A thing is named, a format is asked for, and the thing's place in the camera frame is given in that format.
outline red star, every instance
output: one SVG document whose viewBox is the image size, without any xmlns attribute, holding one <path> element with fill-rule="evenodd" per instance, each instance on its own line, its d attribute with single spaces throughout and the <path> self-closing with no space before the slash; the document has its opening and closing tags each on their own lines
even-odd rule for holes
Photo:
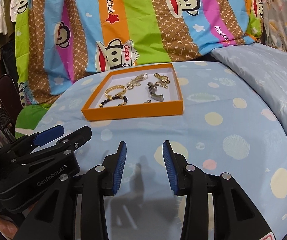
<svg viewBox="0 0 287 240">
<path fill-rule="evenodd" d="M 109 14 L 109 17 L 106 19 L 107 22 L 110 22 L 110 24 L 113 24 L 115 22 L 118 22 L 118 15 L 117 14 Z"/>
</svg>

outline cartoon monkey face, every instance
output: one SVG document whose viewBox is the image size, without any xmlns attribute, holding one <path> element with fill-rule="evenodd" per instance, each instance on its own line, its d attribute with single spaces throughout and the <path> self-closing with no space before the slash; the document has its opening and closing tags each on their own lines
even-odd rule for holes
<svg viewBox="0 0 287 240">
<path fill-rule="evenodd" d="M 107 47 L 105 47 L 100 41 L 97 41 L 96 47 L 97 72 L 122 67 L 121 58 L 123 45 L 120 39 L 112 40 Z"/>
<path fill-rule="evenodd" d="M 24 85 L 23 82 L 19 83 L 19 95 L 20 95 L 20 101 L 21 101 L 21 105 L 25 106 L 25 100 L 24 100 L 24 90 L 25 90 L 26 86 Z"/>
<path fill-rule="evenodd" d="M 18 13 L 19 14 L 23 13 L 27 9 L 29 3 L 30 3 L 29 0 L 20 0 L 19 7 L 18 7 Z"/>
<path fill-rule="evenodd" d="M 58 30 L 58 39 L 56 45 L 63 49 L 67 48 L 69 46 L 70 36 L 71 34 L 68 26 L 66 26 L 64 22 L 61 22 Z"/>
<path fill-rule="evenodd" d="M 125 44 L 122 44 L 120 39 L 114 39 L 109 42 L 107 47 L 100 41 L 97 41 L 96 47 L 95 64 L 97 72 L 134 66 L 139 57 L 132 40 L 128 40 Z"/>
<path fill-rule="evenodd" d="M 251 3 L 252 12 L 253 15 L 256 17 L 256 19 L 259 19 L 259 17 L 263 17 L 263 3 L 262 0 L 259 2 L 259 0 L 252 0 Z"/>
<path fill-rule="evenodd" d="M 259 11 L 261 18 L 263 18 L 263 2 L 262 2 L 262 0 L 260 0 L 260 2 L 259 2 L 258 11 Z"/>
<path fill-rule="evenodd" d="M 180 18 L 183 11 L 192 16 L 198 15 L 200 0 L 166 0 L 170 13 L 173 17 Z"/>
</svg>

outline green stripe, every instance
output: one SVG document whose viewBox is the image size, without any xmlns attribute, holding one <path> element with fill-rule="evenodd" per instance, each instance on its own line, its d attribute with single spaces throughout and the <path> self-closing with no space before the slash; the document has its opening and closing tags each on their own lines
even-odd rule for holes
<svg viewBox="0 0 287 240">
<path fill-rule="evenodd" d="M 123 0 L 130 39 L 140 57 L 137 64 L 171 62 L 165 51 L 151 0 Z"/>
<path fill-rule="evenodd" d="M 255 27 L 256 30 L 258 31 L 256 34 L 252 33 L 252 28 Z M 258 19 L 256 19 L 256 17 L 253 14 L 252 11 L 252 0 L 251 0 L 251 10 L 250 10 L 250 17 L 249 17 L 249 24 L 248 24 L 248 28 L 246 30 L 246 33 L 251 34 L 257 38 L 261 37 L 262 35 L 262 31 L 261 31 L 261 23 L 260 23 L 260 16 Z"/>
<path fill-rule="evenodd" d="M 29 66 L 29 9 L 17 14 L 15 31 L 15 53 L 19 82 L 28 80 Z"/>
</svg>

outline bed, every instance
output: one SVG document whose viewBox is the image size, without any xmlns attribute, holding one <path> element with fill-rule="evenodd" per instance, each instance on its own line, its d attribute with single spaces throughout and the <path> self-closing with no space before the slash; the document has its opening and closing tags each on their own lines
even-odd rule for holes
<svg viewBox="0 0 287 240">
<path fill-rule="evenodd" d="M 107 74 L 103 72 L 71 86 L 35 131 L 61 124 L 68 134 L 89 125 L 92 139 L 76 151 L 81 174 L 113 153 L 119 141 L 127 143 L 120 191 L 105 202 L 110 239 L 180 238 L 185 198 L 174 198 L 169 186 L 162 158 L 166 139 L 175 152 L 204 172 L 219 175 L 229 170 L 276 239 L 283 239 L 287 234 L 287 136 L 280 122 L 260 96 L 222 63 L 173 65 L 184 97 L 183 116 L 88 122 L 81 108 Z M 209 236 L 213 237 L 211 223 Z"/>
</svg>

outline blue stripe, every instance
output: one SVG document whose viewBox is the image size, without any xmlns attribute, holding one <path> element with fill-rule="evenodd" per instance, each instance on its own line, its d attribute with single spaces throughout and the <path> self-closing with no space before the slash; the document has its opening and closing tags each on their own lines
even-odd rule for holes
<svg viewBox="0 0 287 240">
<path fill-rule="evenodd" d="M 252 38 L 250 38 L 248 35 L 243 37 L 245 44 L 251 44 L 254 43 L 254 40 Z"/>
<path fill-rule="evenodd" d="M 189 15 L 186 12 L 182 12 L 182 17 L 189 29 L 189 34 L 195 44 L 199 47 L 199 53 L 205 55 L 215 48 L 223 47 L 218 43 L 219 39 L 212 35 L 210 31 L 210 24 L 205 17 L 202 0 L 200 0 L 199 14 L 197 16 Z M 205 31 L 197 32 L 193 26 L 197 24 L 203 26 Z"/>
<path fill-rule="evenodd" d="M 95 67 L 96 42 L 103 43 L 98 0 L 76 0 L 88 50 L 87 72 L 97 72 Z"/>
<path fill-rule="evenodd" d="M 245 33 L 249 23 L 249 15 L 245 8 L 245 0 L 228 0 L 233 13 L 236 16 L 237 22 Z"/>
<path fill-rule="evenodd" d="M 54 43 L 54 30 L 56 24 L 61 22 L 63 3 L 64 0 L 45 0 L 44 70 L 48 74 L 52 95 L 59 95 L 72 85 Z"/>
</svg>

